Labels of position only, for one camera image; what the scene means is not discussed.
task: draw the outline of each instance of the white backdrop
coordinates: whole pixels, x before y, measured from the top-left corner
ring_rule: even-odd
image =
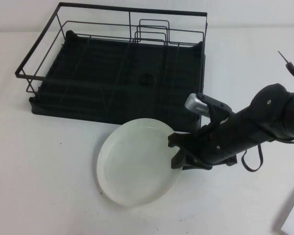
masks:
[[[72,1],[127,7],[206,11],[209,28],[294,26],[294,0]],[[41,31],[58,2],[59,0],[0,0],[0,31]]]

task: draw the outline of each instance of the black cable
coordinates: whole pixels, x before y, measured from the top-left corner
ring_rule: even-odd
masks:
[[[276,140],[278,142],[281,142],[281,143],[294,143],[294,141],[283,141],[283,140]]]
[[[286,61],[286,68],[288,69],[288,71],[294,76],[294,65],[289,62],[283,55],[281,52],[278,51],[278,53],[282,56],[282,58]]]
[[[245,150],[245,153],[242,156],[242,164],[243,164],[244,168],[246,170],[248,170],[249,172],[256,172],[257,170],[259,170],[261,168],[261,166],[264,163],[264,155],[263,155],[263,151],[261,149],[261,145],[260,144],[258,145],[258,153],[259,153],[260,165],[259,165],[259,167],[257,169],[252,169],[249,166],[247,166],[247,164],[245,162],[245,155],[246,155],[246,153],[247,153],[247,150]]]

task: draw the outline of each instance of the dish rack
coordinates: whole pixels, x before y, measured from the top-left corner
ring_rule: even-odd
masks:
[[[35,114],[154,118],[193,132],[200,116],[184,103],[203,91],[206,30],[203,12],[61,2],[15,75],[28,81]]]

